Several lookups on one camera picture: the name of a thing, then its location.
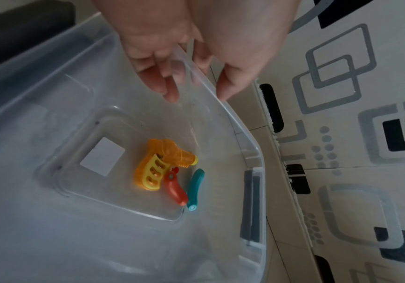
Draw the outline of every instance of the transparent storage box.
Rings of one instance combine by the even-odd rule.
[[[0,65],[0,282],[260,282],[260,148],[173,56],[186,69],[175,104],[141,83],[99,15]],[[178,174],[185,187],[206,173],[195,211],[133,183],[150,138],[198,156]]]

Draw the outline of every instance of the teal toy piece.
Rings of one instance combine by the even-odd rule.
[[[198,207],[198,192],[201,186],[202,180],[204,179],[206,173],[202,169],[198,169],[194,172],[192,179],[190,180],[190,185],[188,186],[187,196],[188,210],[193,211]]]

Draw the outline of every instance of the orange and yellow toy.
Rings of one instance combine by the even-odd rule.
[[[135,183],[150,191],[160,189],[160,182],[170,166],[187,168],[196,165],[198,158],[186,152],[170,139],[150,139],[148,153],[134,173]]]

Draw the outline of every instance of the tile floor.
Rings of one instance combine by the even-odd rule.
[[[0,13],[34,0],[0,0]],[[71,0],[76,6],[76,19],[81,22],[96,10],[90,0]],[[213,84],[222,70],[217,60],[211,65],[208,77]],[[309,241],[299,218],[298,206],[292,197],[268,120],[261,105],[257,87],[253,84],[229,100],[260,144],[266,164],[267,191],[267,260],[261,283],[320,283]]]

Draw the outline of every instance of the hand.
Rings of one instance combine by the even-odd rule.
[[[170,62],[174,44],[186,50],[194,38],[193,61],[204,74],[213,54],[226,63],[216,87],[218,98],[226,100],[247,87],[278,51],[299,1],[93,0],[120,34],[140,79],[169,102],[179,96]]]

